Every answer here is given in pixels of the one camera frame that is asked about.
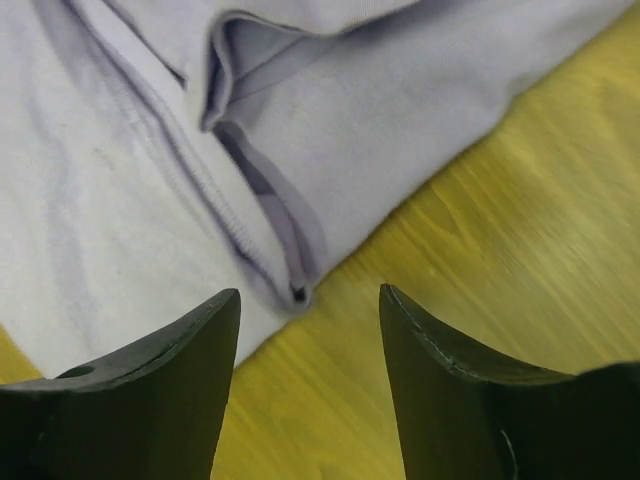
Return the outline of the lavender t shirt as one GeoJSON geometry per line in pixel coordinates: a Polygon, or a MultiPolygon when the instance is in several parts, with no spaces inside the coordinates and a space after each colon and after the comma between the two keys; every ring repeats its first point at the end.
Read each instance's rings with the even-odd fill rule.
{"type": "Polygon", "coordinates": [[[3,2],[3,328],[54,377],[235,288],[247,358],[628,8],[3,2]]]}

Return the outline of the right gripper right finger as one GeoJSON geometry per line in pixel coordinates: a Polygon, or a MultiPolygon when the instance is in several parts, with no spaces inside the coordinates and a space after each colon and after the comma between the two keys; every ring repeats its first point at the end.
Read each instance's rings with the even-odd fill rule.
{"type": "Polygon", "coordinates": [[[379,318],[409,479],[635,479],[639,366],[577,375],[500,353],[398,288],[379,318]]]}

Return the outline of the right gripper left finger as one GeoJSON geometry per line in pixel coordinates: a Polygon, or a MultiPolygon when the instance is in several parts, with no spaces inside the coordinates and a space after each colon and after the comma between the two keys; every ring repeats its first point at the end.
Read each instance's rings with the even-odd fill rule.
{"type": "Polygon", "coordinates": [[[225,289],[54,379],[1,388],[4,479],[207,479],[241,313],[225,289]]]}

